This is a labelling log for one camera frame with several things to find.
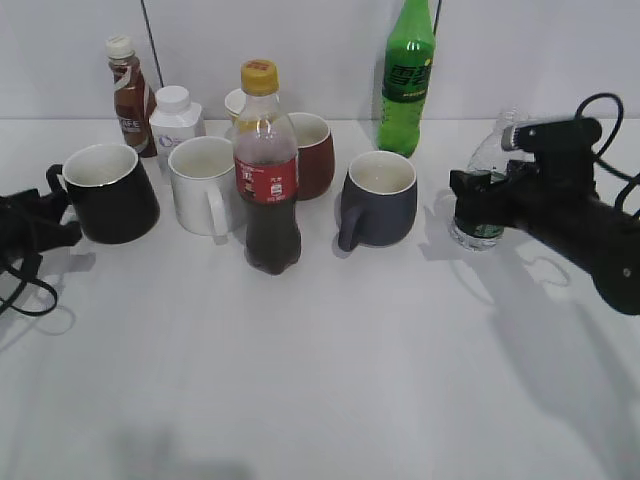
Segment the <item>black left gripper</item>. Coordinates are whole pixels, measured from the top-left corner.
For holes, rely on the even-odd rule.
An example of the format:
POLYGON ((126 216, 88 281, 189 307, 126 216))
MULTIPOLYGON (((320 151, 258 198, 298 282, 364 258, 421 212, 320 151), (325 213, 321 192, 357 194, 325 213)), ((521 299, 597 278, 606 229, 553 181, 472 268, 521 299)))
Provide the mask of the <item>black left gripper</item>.
POLYGON ((24 190, 1 197, 1 262, 9 264, 28 251, 43 253, 57 248, 72 247, 82 239, 80 223, 43 225, 29 219, 61 220, 69 207, 63 191, 40 195, 37 189, 24 190))

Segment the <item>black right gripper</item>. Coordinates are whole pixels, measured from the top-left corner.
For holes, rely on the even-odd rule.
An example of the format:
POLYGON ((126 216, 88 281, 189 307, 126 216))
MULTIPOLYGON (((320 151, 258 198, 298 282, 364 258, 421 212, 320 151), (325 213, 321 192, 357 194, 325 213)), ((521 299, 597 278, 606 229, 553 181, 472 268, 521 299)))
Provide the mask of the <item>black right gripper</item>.
POLYGON ((535 163, 509 160, 504 170, 451 170, 456 196, 505 186, 511 212, 498 204, 458 198, 454 224, 462 231, 510 224, 567 259, 592 279, 605 303, 625 315, 639 313, 639 221, 599 199, 544 185, 535 163))

